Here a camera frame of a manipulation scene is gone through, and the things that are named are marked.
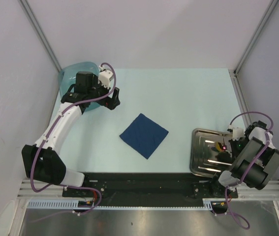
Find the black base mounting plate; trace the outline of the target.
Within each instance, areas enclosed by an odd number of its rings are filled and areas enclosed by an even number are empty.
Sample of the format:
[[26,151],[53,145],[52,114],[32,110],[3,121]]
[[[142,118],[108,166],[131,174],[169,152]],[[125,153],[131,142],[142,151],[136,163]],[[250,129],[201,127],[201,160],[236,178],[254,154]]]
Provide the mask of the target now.
[[85,173],[83,190],[68,188],[66,198],[102,194],[101,207],[200,207],[203,199],[225,199],[217,178],[192,173]]

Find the stainless steel tray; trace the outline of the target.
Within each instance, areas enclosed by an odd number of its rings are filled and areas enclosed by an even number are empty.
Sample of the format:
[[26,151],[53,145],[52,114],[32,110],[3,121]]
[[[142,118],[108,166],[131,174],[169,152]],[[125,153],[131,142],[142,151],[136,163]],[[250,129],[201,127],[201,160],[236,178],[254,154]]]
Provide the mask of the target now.
[[212,178],[215,174],[228,170],[232,164],[228,165],[217,160],[218,151],[215,142],[227,142],[231,138],[230,133],[194,129],[189,165],[191,172],[196,176]]

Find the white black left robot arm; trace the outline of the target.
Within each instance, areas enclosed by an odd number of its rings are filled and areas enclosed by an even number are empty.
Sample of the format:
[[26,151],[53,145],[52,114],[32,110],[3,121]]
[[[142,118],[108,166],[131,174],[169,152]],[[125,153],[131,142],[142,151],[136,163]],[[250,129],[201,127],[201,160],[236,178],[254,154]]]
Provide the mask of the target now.
[[76,74],[76,81],[62,96],[58,113],[45,132],[33,145],[25,145],[22,159],[26,176],[48,185],[73,186],[83,197],[89,194],[91,185],[85,175],[66,167],[60,158],[60,150],[74,123],[92,104],[115,109],[120,104],[119,88],[113,70],[101,69],[98,75],[88,71]]

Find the translucent blue plastic bin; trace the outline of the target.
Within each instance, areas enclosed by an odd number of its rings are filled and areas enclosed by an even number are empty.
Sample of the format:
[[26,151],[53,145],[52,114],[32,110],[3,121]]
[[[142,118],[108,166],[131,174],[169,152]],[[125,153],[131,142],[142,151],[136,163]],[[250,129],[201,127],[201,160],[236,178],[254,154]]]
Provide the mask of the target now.
[[98,66],[93,62],[81,62],[63,68],[58,74],[61,113],[71,103],[88,100],[88,95],[94,91],[99,75]]

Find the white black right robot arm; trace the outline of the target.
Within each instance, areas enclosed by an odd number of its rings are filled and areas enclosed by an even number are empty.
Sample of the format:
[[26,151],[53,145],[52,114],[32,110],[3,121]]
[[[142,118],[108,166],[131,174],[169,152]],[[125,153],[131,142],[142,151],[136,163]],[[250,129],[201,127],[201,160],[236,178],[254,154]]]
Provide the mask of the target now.
[[209,184],[209,192],[216,198],[229,195],[244,184],[249,188],[263,189],[279,167],[279,150],[272,142],[273,133],[267,124],[255,121],[245,130],[229,129],[230,149],[221,149],[218,157],[229,157],[231,166],[216,174]]

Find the aluminium rail frame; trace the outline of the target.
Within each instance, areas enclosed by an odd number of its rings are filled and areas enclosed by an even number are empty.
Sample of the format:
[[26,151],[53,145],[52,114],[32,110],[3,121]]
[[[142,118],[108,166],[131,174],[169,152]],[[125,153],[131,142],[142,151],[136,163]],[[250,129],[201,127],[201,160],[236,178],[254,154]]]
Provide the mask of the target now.
[[251,201],[279,201],[268,115],[251,125],[227,69],[80,70],[22,149],[27,230],[43,235],[275,236]]

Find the dark blue paper napkin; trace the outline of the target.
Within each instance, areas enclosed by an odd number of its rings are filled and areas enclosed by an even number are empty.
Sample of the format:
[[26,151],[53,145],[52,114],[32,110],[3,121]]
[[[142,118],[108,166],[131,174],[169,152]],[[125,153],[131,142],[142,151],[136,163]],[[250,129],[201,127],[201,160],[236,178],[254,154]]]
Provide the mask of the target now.
[[120,135],[120,138],[145,159],[149,159],[168,133],[168,130],[144,114],[139,114]]

